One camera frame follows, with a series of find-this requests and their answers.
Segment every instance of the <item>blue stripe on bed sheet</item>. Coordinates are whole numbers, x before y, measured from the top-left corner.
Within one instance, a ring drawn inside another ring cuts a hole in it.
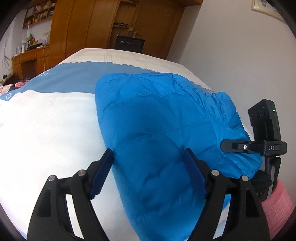
[[[34,90],[40,93],[91,93],[94,94],[98,79],[111,73],[149,73],[147,69],[141,69],[131,65],[120,65],[111,62],[83,62],[64,63],[49,69],[33,78],[23,87],[7,92],[0,96],[2,100],[10,100],[16,93]]]

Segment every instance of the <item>white bed sheet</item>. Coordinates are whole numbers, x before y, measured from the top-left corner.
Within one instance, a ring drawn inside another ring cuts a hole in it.
[[[83,49],[61,63],[86,61],[179,74],[209,88],[182,65],[126,51]],[[58,178],[70,177],[100,159],[106,150],[94,95],[89,93],[29,90],[14,95],[8,102],[0,100],[0,136],[6,140],[1,143],[1,167],[5,171],[0,177],[0,203],[24,236],[47,177],[52,174]],[[67,201],[74,232],[82,237],[71,198],[67,197]],[[123,210],[112,172],[92,204],[111,241],[139,240]],[[217,235],[223,231],[227,212],[225,209],[221,215]]]

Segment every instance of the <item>mattress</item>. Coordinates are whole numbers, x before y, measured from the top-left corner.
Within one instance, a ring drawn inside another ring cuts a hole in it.
[[[105,152],[94,90],[100,77],[114,72],[174,73],[210,89],[176,63],[120,50],[82,49],[22,88],[0,96],[0,156],[5,170],[0,177],[0,203],[24,237],[48,176],[70,177]],[[100,195],[91,202],[111,241],[139,240],[111,171]],[[67,195],[67,203],[74,233],[83,237],[71,196]],[[227,212],[226,208],[221,214],[216,236],[223,232]]]

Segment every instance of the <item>silver screw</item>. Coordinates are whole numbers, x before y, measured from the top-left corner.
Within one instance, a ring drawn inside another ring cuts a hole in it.
[[[78,172],[77,172],[77,175],[78,176],[80,176],[80,177],[82,177],[82,176],[84,176],[86,174],[86,170],[79,170]]]
[[[249,180],[249,178],[248,178],[247,176],[243,175],[243,176],[242,176],[242,180],[243,180],[244,182],[247,182],[247,181]]]
[[[55,175],[51,175],[51,176],[49,176],[49,178],[48,178],[48,180],[49,180],[50,182],[52,182],[54,179],[55,179]]]
[[[218,170],[212,170],[211,173],[215,177],[220,175],[220,172]]]

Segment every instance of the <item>pile of clothes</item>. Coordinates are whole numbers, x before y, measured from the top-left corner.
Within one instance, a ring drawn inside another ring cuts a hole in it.
[[[5,94],[9,91],[12,91],[12,90],[19,89],[19,88],[23,87],[29,81],[30,81],[30,79],[27,78],[25,80],[20,80],[19,82],[15,83],[15,84],[0,85],[0,95],[3,95],[3,94]]]

